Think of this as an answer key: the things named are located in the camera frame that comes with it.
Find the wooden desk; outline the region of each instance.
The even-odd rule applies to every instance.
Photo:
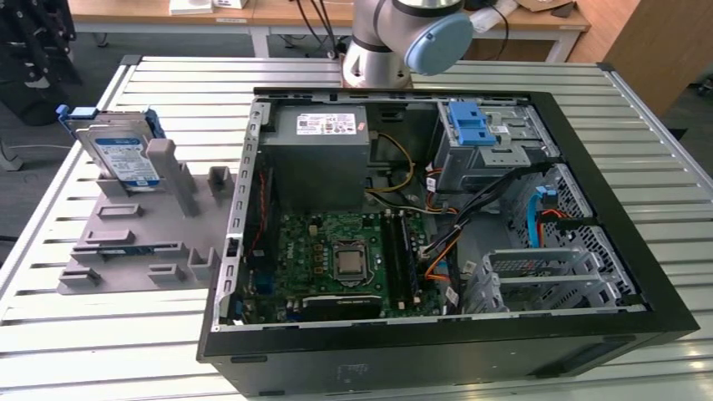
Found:
[[[244,9],[215,8],[212,14],[169,15],[168,0],[69,0],[75,23],[249,24],[255,1]]]
[[[244,9],[215,8],[212,14],[169,15],[168,0],[68,0],[77,32],[244,33],[256,0]]]
[[[351,35],[352,26],[352,5],[348,0],[331,0],[327,4],[329,20],[337,35]],[[317,31],[325,34],[323,23],[316,15],[315,8],[309,0],[303,0],[304,11]],[[580,33],[589,30],[589,22],[575,11],[569,18],[557,18],[548,11],[531,13],[527,9],[519,8],[508,16],[511,25],[512,40],[547,40],[555,41],[555,45],[547,56],[548,62],[564,62],[572,51]],[[303,16],[295,1],[289,0],[257,0],[252,19],[251,34],[253,44],[257,49],[268,48],[268,35],[276,34],[309,34],[304,24]],[[503,39],[505,36],[505,24],[499,23],[493,29],[485,33],[473,33],[475,38]]]
[[[317,34],[323,28],[309,0],[303,0],[308,20]],[[253,39],[256,57],[269,57],[268,36],[309,34],[296,2],[251,0],[244,9],[215,8],[212,14],[168,15],[168,0],[69,0],[77,32],[92,33],[245,33]],[[351,35],[351,1],[329,0],[327,4],[335,34]],[[575,11],[572,17],[557,18],[549,12],[531,13],[519,8],[509,16],[512,40],[548,40],[555,45],[549,62],[564,62],[580,37],[588,31],[587,19]],[[503,39],[501,23],[475,38]]]
[[[351,28],[351,4],[352,1],[349,0],[329,0],[329,3],[325,4],[333,27]],[[303,7],[309,23],[321,26],[323,23],[320,22],[320,18],[316,15],[315,8],[312,7],[309,0],[303,0]],[[300,15],[296,1],[289,0],[257,0],[252,21],[253,25],[304,25],[303,16]],[[549,12],[531,13],[525,8],[520,7],[508,16],[508,23],[511,24],[512,30],[575,30],[581,32],[587,32],[589,30],[589,22],[576,10],[569,18],[557,18],[551,15]],[[505,29],[505,24],[499,23],[497,28]]]

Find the gray floor carpet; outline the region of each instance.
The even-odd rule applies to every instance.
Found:
[[[83,86],[68,86],[73,104],[96,104],[125,54],[153,56],[252,57],[252,43],[247,35],[160,35],[111,34],[109,46],[99,48],[89,34],[80,34],[72,45],[75,64],[85,81]],[[273,57],[324,57],[317,42],[307,37],[296,41],[296,48],[285,48],[283,40],[269,39]],[[673,109],[665,124],[689,128],[683,144],[709,174],[713,172],[713,97],[698,98],[688,90]],[[28,127],[0,104],[0,138],[7,145],[69,145],[71,138],[55,125]],[[37,206],[48,184],[64,160],[67,150],[57,148],[23,148],[23,171],[0,171],[0,235],[17,236]],[[11,246],[0,242],[0,261]]]

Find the metal table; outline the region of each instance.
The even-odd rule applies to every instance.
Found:
[[[420,88],[553,93],[702,329],[577,378],[327,399],[709,399],[713,183],[619,75],[592,64],[475,62],[415,81]],[[205,173],[212,164],[237,167],[253,87],[320,85],[339,85],[339,68],[324,60],[145,57],[119,67],[99,107],[151,104],[177,158]],[[213,367],[195,362],[207,290],[55,293],[97,173],[75,145],[0,270],[3,400],[239,399]]]

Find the sticker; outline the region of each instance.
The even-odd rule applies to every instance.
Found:
[[[103,249],[99,253],[101,255],[124,255],[125,251],[123,249]]]
[[[247,19],[243,18],[216,18],[217,23],[248,23]]]
[[[361,383],[369,372],[369,364],[339,365],[336,367],[336,381],[340,383]]]
[[[451,287],[448,287],[448,290],[445,290],[445,297],[453,305],[459,305],[459,294],[453,291]]]
[[[432,178],[432,177],[428,177],[425,179],[425,189],[429,191],[429,192],[436,192],[436,179]]]
[[[460,271],[464,274],[472,274],[476,271],[477,263],[475,261],[467,261],[464,264],[464,268],[460,269]]]
[[[356,135],[357,117],[353,114],[300,114],[297,135]]]
[[[491,134],[509,134],[507,125],[491,125]]]
[[[144,145],[137,138],[97,138],[97,151],[116,178],[131,186],[155,186],[159,173],[143,155]]]

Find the yellow wire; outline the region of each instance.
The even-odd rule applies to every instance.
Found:
[[[401,150],[401,153],[404,153],[404,156],[407,158],[407,160],[409,161],[409,174],[405,176],[405,180],[401,184],[399,185],[395,185],[395,186],[388,186],[385,188],[369,188],[367,189],[367,192],[392,192],[395,190],[400,190],[401,188],[404,188],[409,182],[411,182],[411,179],[413,178],[413,173],[415,173],[415,166],[413,166],[413,161],[411,160],[411,155],[409,155],[409,152],[405,151],[405,148],[401,146],[401,144],[399,144],[397,140],[395,140],[391,135],[388,134],[384,134],[384,133],[379,133],[380,136],[383,136],[385,139],[389,140],[389,142],[399,148],[399,150]]]

